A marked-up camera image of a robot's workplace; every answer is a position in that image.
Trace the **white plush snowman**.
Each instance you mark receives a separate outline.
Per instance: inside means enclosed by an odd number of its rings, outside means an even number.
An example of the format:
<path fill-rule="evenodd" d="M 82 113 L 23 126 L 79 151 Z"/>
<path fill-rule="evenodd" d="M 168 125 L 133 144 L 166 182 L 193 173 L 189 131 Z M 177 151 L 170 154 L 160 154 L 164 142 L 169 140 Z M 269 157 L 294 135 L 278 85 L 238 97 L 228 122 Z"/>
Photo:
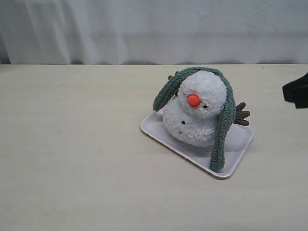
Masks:
<path fill-rule="evenodd" d="M 228 80 L 220 71 L 197 70 L 189 74 L 163 106 L 163 123 L 168 133 L 185 144 L 213 146 L 219 117 L 232 97 Z"/>

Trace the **white curtain backdrop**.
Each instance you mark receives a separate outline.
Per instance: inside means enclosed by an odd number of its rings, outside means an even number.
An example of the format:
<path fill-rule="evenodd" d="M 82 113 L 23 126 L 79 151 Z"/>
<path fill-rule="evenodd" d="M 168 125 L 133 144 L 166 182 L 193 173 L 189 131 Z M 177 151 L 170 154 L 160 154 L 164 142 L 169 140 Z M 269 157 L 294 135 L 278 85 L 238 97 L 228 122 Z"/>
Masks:
<path fill-rule="evenodd" d="M 305 0 L 3 0 L 11 64 L 305 64 Z"/>

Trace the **white rectangular tray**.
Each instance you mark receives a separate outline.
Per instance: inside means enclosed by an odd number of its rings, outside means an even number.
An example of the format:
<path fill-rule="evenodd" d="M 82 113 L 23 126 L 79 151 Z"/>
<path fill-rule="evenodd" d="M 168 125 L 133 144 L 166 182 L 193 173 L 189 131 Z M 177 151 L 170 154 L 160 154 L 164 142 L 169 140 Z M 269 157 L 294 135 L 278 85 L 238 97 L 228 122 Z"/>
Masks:
<path fill-rule="evenodd" d="M 236 171 L 255 136 L 250 126 L 233 124 L 225 141 L 225 166 L 219 172 L 214 172 L 209 169 L 212 147 L 194 147 L 173 138 L 163 125 L 161 112 L 150 113 L 143 119 L 140 128 L 144 134 L 159 144 L 221 180 L 229 178 Z"/>

